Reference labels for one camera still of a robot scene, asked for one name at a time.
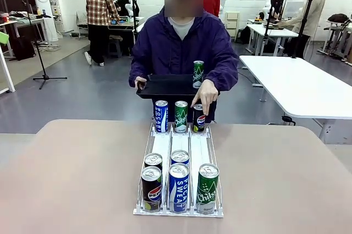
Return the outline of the person's left hand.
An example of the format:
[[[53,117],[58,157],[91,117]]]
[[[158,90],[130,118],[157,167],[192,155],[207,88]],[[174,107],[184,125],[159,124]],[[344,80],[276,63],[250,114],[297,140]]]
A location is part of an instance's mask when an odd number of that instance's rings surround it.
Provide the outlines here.
[[[202,104],[202,110],[204,115],[208,115],[210,104],[217,101],[218,98],[218,90],[216,89],[214,82],[211,80],[205,79],[200,88],[198,89],[191,107],[196,105],[196,103],[200,100]]]

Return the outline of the green Chilsung cider can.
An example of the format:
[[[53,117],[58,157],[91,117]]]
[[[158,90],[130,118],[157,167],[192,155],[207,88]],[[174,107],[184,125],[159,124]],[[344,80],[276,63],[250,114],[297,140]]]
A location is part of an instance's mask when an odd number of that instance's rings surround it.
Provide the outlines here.
[[[200,214],[212,214],[216,206],[219,169],[214,164],[203,164],[199,168],[196,208]]]
[[[195,89],[199,89],[204,75],[204,61],[194,61],[194,71],[192,78],[192,86]]]
[[[185,101],[177,101],[175,103],[174,130],[177,133],[186,132],[188,120],[188,103]]]

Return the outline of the black plastic serving tray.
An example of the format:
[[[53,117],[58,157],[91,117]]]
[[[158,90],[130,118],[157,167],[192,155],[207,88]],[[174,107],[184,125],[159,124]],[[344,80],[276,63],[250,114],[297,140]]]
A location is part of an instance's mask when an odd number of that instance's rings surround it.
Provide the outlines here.
[[[194,97],[196,93],[192,74],[151,74],[144,88],[136,91],[142,99],[156,100],[166,100],[176,96]]]

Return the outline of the black Pepsi can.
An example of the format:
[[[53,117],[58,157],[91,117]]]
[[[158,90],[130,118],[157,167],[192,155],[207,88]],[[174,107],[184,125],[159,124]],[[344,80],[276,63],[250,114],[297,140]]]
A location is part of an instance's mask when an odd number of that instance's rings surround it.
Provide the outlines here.
[[[154,166],[162,171],[163,159],[160,154],[149,153],[144,157],[144,167]]]
[[[147,212],[160,210],[162,201],[162,172],[158,167],[147,166],[142,170],[143,208]]]
[[[204,115],[201,104],[193,106],[193,131],[195,133],[202,133],[205,129],[206,116]]]

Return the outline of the person's left forearm purple sleeve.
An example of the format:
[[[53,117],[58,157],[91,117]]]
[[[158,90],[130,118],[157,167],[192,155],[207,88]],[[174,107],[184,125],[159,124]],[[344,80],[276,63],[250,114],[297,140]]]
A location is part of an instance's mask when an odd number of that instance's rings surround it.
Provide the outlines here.
[[[237,65],[219,63],[206,75],[205,80],[213,82],[218,91],[229,91],[238,82]]]

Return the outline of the seated person in black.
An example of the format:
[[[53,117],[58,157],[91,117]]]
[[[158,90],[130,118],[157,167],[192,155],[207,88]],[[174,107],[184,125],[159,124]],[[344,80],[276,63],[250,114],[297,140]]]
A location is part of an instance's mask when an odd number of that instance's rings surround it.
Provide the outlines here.
[[[132,12],[132,2],[131,0],[116,0],[116,3],[119,7],[119,15],[121,16],[129,16],[129,17],[132,17],[133,16],[133,12]],[[138,17],[139,16],[139,13],[140,13],[140,9],[139,9],[139,6],[138,6],[138,3],[137,3],[137,0],[136,0],[136,16]]]

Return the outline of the person in beige jacket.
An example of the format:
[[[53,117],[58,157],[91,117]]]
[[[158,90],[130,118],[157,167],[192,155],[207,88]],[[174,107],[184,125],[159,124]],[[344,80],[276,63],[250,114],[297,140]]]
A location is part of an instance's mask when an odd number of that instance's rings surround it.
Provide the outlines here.
[[[304,6],[302,10],[299,12],[299,14],[296,17],[293,17],[292,19],[288,21],[280,21],[277,23],[277,25],[280,28],[286,28],[286,27],[293,27],[292,32],[295,32],[299,34],[299,30],[301,27],[301,22],[304,16],[305,8],[306,8],[307,0],[304,2]],[[320,21],[320,16],[323,10],[325,4],[325,0],[313,0],[310,11],[307,17],[307,22],[304,27],[302,39],[300,41],[300,45],[296,54],[296,57],[299,58],[304,58],[304,51],[306,44],[312,38],[316,32],[318,22]],[[297,38],[291,38],[287,44],[284,46],[284,53],[287,56],[292,56],[294,52],[294,48],[296,45]]]

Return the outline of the dark plastic stool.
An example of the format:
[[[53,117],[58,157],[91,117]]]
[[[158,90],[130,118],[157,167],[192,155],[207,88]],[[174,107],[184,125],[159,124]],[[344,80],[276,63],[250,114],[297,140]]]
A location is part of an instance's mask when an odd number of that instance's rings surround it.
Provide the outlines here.
[[[117,36],[117,37],[111,36],[109,38],[109,43],[108,43],[108,56],[109,56],[109,58],[112,58],[112,57],[121,58],[122,57],[122,52],[120,49],[120,42],[121,42],[121,38],[119,36]]]

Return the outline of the blue Pocari Sweat can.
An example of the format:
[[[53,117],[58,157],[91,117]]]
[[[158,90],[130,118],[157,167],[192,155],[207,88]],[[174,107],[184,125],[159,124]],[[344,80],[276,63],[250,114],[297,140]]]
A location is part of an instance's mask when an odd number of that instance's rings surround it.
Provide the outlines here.
[[[185,150],[175,150],[170,155],[171,164],[181,163],[188,165],[189,164],[189,153]]]
[[[169,168],[169,208],[173,213],[184,213],[188,204],[189,168],[174,163]]]
[[[168,102],[158,100],[155,102],[156,131],[165,133],[168,131]]]

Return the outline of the grey workbench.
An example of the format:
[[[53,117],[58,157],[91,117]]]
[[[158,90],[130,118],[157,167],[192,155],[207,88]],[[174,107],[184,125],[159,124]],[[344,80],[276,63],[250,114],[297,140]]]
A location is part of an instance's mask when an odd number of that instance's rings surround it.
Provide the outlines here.
[[[79,28],[85,28],[88,30],[90,48],[85,52],[86,58],[95,61],[95,63],[102,63],[108,48],[110,36],[109,28],[112,27],[113,30],[133,29],[133,25],[133,23],[128,21],[121,22],[119,18],[108,18],[107,23],[103,25],[90,24],[88,21],[78,22]]]

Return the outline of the white drawer cabinet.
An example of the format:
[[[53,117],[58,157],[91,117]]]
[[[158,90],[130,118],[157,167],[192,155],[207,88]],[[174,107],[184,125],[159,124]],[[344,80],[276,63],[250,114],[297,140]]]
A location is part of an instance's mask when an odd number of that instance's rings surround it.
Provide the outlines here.
[[[226,12],[225,28],[233,40],[236,40],[238,34],[239,12]]]

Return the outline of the large white table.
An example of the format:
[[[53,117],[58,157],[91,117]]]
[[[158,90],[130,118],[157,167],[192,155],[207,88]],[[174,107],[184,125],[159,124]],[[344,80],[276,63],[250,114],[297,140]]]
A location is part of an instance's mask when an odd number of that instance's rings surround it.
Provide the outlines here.
[[[301,58],[240,60],[263,87],[261,101],[269,95],[286,115],[315,121],[325,144],[352,145],[352,86]]]

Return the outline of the black microphone stand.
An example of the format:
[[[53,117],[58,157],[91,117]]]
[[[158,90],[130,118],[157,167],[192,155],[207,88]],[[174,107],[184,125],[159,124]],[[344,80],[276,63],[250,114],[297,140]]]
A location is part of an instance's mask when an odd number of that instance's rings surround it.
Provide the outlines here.
[[[67,80],[68,78],[67,77],[50,77],[47,73],[46,73],[46,69],[45,69],[45,66],[43,64],[43,60],[42,60],[42,57],[41,57],[41,53],[40,53],[40,50],[39,50],[39,45],[37,43],[37,36],[36,36],[36,32],[35,32],[35,29],[34,29],[34,26],[31,22],[31,19],[30,19],[30,15],[29,15],[29,12],[28,12],[28,3],[25,2],[24,0],[21,1],[23,6],[25,7],[25,11],[27,13],[27,19],[29,21],[29,26],[31,27],[31,30],[32,30],[32,34],[34,36],[34,39],[35,39],[35,47],[36,47],[36,50],[37,50],[37,54],[39,56],[39,59],[40,59],[40,63],[41,63],[41,68],[42,68],[42,72],[43,72],[43,75],[42,77],[40,78],[33,78],[33,80],[42,80],[42,83],[39,87],[39,89],[41,90],[43,88],[43,86],[46,84],[47,81],[49,80]]]

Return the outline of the cluttered white desk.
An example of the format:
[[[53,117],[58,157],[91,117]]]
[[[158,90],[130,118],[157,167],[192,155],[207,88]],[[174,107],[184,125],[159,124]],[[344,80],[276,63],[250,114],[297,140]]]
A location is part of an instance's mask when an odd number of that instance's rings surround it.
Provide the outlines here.
[[[46,20],[52,20],[51,16],[48,16],[46,14],[42,15],[34,15],[34,14],[28,14],[27,12],[23,11],[11,11],[9,13],[9,20],[10,21],[15,21],[14,23],[14,31],[16,34],[16,37],[19,37],[20,34],[18,32],[19,28],[30,26],[30,25],[41,25],[41,29],[43,32],[43,42],[45,42],[45,45],[51,46],[52,40],[49,39],[48,36],[48,31],[47,31],[47,26],[46,26]]]

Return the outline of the white table leg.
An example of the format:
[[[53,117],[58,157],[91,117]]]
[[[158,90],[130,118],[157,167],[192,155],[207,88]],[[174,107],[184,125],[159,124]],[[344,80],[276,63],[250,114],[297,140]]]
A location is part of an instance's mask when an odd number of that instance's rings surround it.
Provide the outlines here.
[[[7,87],[0,90],[0,95],[4,94],[4,93],[9,93],[9,92],[15,92],[15,87],[12,81],[12,78],[10,76],[10,72],[8,70],[6,61],[5,61],[5,57],[3,55],[2,49],[0,47],[0,66],[3,70],[3,73],[5,74],[5,79],[7,82]]]

